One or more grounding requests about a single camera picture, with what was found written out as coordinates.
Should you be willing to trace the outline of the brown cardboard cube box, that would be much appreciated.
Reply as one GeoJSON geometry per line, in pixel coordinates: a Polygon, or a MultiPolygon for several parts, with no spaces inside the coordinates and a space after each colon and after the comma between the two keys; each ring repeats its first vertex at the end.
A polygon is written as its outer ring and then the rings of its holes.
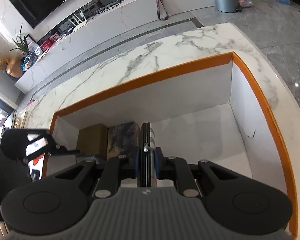
{"type": "Polygon", "coordinates": [[[103,124],[89,126],[79,131],[77,150],[79,156],[96,156],[107,159],[108,128],[103,124]]]}

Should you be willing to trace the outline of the potted green plant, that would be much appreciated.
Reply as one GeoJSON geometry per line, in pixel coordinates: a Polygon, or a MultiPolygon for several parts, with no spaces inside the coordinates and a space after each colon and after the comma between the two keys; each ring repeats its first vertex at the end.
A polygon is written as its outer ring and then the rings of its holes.
{"type": "Polygon", "coordinates": [[[19,30],[19,34],[15,35],[15,38],[12,39],[15,47],[13,49],[11,49],[10,51],[13,50],[17,50],[21,53],[21,56],[23,57],[29,57],[29,59],[31,59],[32,61],[36,62],[38,59],[38,56],[35,54],[34,51],[32,51],[29,48],[27,39],[26,39],[26,35],[22,35],[22,27],[23,25],[21,25],[20,30],[19,30]]]}

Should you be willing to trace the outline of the gold vase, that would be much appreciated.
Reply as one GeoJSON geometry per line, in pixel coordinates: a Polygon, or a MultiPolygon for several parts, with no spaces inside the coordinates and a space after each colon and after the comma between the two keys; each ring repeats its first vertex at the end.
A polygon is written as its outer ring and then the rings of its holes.
{"type": "Polygon", "coordinates": [[[20,67],[21,60],[18,57],[12,57],[7,60],[6,72],[12,77],[20,78],[23,75],[23,71],[20,67]]]}

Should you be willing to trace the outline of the white wifi router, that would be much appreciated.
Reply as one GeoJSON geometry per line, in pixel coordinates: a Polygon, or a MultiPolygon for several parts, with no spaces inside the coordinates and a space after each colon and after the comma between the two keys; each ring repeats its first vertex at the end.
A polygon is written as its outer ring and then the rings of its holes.
{"type": "Polygon", "coordinates": [[[73,14],[70,18],[68,18],[68,20],[74,26],[73,31],[77,31],[81,27],[85,26],[88,21],[82,10],[80,11],[79,16],[73,14]]]}

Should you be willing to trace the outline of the stack of books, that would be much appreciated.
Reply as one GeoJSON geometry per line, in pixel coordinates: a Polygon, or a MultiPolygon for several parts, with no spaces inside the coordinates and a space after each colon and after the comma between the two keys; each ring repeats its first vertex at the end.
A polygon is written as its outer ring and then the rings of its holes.
{"type": "Polygon", "coordinates": [[[27,110],[15,114],[13,129],[22,129],[25,126],[27,110]]]}

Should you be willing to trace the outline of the dark illustrated book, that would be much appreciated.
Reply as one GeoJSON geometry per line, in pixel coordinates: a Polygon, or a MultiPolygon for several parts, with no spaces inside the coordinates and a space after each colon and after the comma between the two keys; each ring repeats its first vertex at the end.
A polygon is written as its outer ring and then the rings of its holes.
{"type": "Polygon", "coordinates": [[[108,129],[107,159],[129,155],[139,145],[140,127],[136,122],[111,126],[108,129]]]}

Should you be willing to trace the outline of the orange cardboard box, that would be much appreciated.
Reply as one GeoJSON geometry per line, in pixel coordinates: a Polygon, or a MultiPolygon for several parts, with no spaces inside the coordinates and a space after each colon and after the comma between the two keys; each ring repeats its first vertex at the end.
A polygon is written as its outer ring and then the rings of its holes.
{"type": "Polygon", "coordinates": [[[69,149],[83,128],[149,121],[168,154],[238,168],[292,201],[289,231],[299,211],[287,139],[266,87],[235,52],[178,64],[89,96],[55,111],[50,130],[69,149]]]}

